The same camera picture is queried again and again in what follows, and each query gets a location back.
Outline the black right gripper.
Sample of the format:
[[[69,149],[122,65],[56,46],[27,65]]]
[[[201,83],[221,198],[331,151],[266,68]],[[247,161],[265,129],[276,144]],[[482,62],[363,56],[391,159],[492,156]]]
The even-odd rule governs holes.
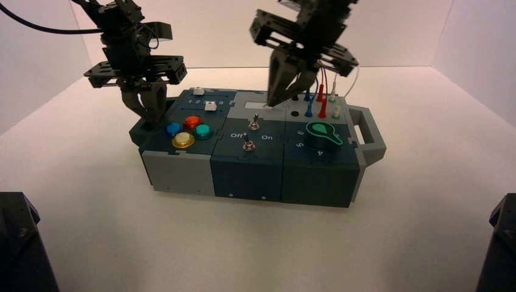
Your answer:
[[[282,1],[298,12],[294,21],[258,9],[250,27],[253,41],[273,49],[267,105],[292,99],[315,82],[319,66],[347,77],[359,65],[338,44],[358,1]]]

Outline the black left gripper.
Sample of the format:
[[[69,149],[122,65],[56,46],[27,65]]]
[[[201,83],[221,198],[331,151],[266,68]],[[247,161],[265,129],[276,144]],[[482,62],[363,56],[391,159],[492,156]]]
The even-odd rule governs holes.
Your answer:
[[[104,32],[100,39],[106,60],[84,73],[95,88],[106,86],[110,80],[136,83],[143,78],[148,82],[157,82],[160,77],[165,77],[168,84],[178,85],[187,75],[184,57],[151,54],[152,39],[172,39],[170,24],[139,23],[125,30]],[[149,123],[160,122],[166,107],[166,84],[121,86],[120,90],[127,108]]]

